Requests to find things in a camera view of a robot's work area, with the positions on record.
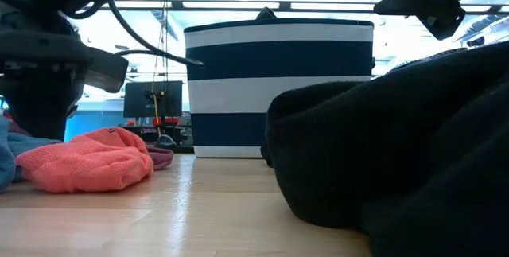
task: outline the black knit sweater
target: black knit sweater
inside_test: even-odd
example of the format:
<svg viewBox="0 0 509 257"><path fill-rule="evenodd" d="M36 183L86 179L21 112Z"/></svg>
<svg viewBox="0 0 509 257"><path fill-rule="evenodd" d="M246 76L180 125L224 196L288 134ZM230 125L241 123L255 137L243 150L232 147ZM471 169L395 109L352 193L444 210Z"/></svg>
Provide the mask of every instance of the black knit sweater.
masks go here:
<svg viewBox="0 0 509 257"><path fill-rule="evenodd" d="M374 257L509 255L508 58L501 43L280 95L266 137L292 211L366 232Z"/></svg>

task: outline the wooden table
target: wooden table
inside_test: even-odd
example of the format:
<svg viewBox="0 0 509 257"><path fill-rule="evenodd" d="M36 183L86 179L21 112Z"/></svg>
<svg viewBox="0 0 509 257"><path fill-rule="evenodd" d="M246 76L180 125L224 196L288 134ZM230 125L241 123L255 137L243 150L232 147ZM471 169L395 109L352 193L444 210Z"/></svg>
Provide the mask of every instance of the wooden table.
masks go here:
<svg viewBox="0 0 509 257"><path fill-rule="evenodd" d="M0 256L369 256L367 238L319 228L288 209L262 160L176 155L120 193L0 196Z"/></svg>

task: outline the striped basket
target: striped basket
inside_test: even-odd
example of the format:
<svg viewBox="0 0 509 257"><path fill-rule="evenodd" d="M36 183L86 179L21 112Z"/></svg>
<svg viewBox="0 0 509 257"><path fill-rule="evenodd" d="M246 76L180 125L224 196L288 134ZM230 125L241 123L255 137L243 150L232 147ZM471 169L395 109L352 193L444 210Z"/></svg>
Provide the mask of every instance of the striped basket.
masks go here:
<svg viewBox="0 0 509 257"><path fill-rule="evenodd" d="M266 111L279 94L329 81L371 78L367 21L276 18L185 30L197 157L260 158Z"/></svg>

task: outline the blue fabric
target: blue fabric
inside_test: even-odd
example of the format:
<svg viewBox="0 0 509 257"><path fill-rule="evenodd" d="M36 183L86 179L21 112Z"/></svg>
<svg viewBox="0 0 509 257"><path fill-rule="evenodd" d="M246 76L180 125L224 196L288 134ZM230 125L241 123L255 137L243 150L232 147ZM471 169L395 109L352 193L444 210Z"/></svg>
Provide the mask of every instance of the blue fabric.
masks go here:
<svg viewBox="0 0 509 257"><path fill-rule="evenodd" d="M195 146L261 146L266 113L191 114Z"/></svg>
<svg viewBox="0 0 509 257"><path fill-rule="evenodd" d="M372 53L373 42L265 41L195 47L187 49L185 55L207 65L188 68L188 80L196 81L370 76Z"/></svg>
<svg viewBox="0 0 509 257"><path fill-rule="evenodd" d="M0 192L6 191L13 181L16 169L15 158L7 142L9 122L0 116Z"/></svg>
<svg viewBox="0 0 509 257"><path fill-rule="evenodd" d="M9 121L0 116L0 192L13 181L22 181L22 171L16 167L16 157L40 146L61 143L47 138L33 138L24 134L9 133Z"/></svg>

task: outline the purple fabric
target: purple fabric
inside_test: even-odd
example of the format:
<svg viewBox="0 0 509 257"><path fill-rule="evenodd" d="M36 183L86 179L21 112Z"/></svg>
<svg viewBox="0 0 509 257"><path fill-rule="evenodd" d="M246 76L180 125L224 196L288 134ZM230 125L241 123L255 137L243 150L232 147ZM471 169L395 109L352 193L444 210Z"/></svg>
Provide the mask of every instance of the purple fabric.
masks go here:
<svg viewBox="0 0 509 257"><path fill-rule="evenodd" d="M152 158L153 170L162 170L168 167L173 161L173 151L147 146L149 155Z"/></svg>
<svg viewBox="0 0 509 257"><path fill-rule="evenodd" d="M31 135L29 134L29 132L27 132L26 130L23 130L21 129L16 122L14 121L10 121L9 122L9 132L10 133L18 133L18 134L24 134L26 136L29 136L31 137Z"/></svg>

